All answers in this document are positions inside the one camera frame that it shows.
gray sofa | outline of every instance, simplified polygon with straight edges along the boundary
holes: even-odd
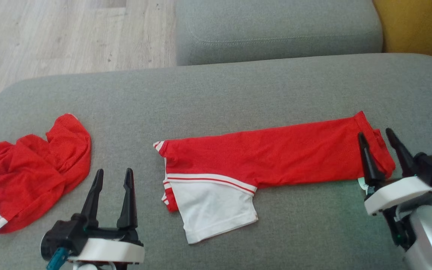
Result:
[[[181,0],[178,65],[380,53],[371,0]]]
[[[185,3],[179,0],[178,10]],[[380,50],[380,39],[370,43],[349,51],[341,43],[339,52]],[[228,55],[238,61],[254,59],[233,52]],[[225,54],[202,53],[190,63],[225,62]],[[411,152],[432,153],[432,57],[285,58],[14,84],[0,94],[0,141],[29,133],[44,137],[55,118],[72,113],[91,134],[91,172],[41,219],[0,235],[0,269],[45,268],[41,237],[56,220],[81,210],[99,168],[105,169],[105,183],[98,220],[107,227],[120,213],[125,169],[134,170],[146,258],[129,269],[401,269],[401,250],[382,216],[367,216],[355,180],[260,189],[253,200],[259,221],[191,246],[179,214],[168,213],[161,202],[164,161],[152,147],[158,140],[337,119],[361,110],[374,128],[393,128]],[[394,176],[400,175],[398,168]]]

red fabric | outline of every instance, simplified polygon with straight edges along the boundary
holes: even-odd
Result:
[[[166,140],[159,153],[166,173],[221,174],[257,188],[349,180],[363,176],[359,132],[379,169],[391,176],[395,163],[362,111],[339,120]],[[165,192],[168,209],[175,211],[174,196]]]
[[[77,118],[60,116],[46,137],[0,142],[0,215],[8,221],[0,234],[40,218],[89,173],[91,138]]]

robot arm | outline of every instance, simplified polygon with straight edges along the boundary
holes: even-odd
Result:
[[[81,213],[71,220],[58,220],[41,241],[41,256],[49,261],[48,270],[58,270],[66,261],[75,270],[98,270],[109,265],[126,270],[128,264],[144,261],[144,246],[139,241],[134,176],[127,169],[123,207],[116,228],[100,228],[96,219],[99,193],[103,188],[103,169],[99,169]]]
[[[393,242],[405,250],[412,270],[432,270],[432,155],[413,157],[391,129],[386,130],[403,169],[403,178],[386,184],[376,167],[365,136],[358,136],[365,183],[369,186],[365,208],[369,215],[382,213]]]

clothing tag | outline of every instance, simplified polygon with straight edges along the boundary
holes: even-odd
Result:
[[[358,183],[360,184],[360,187],[366,192],[367,195],[369,186],[365,183],[365,178],[364,177],[358,178]]]

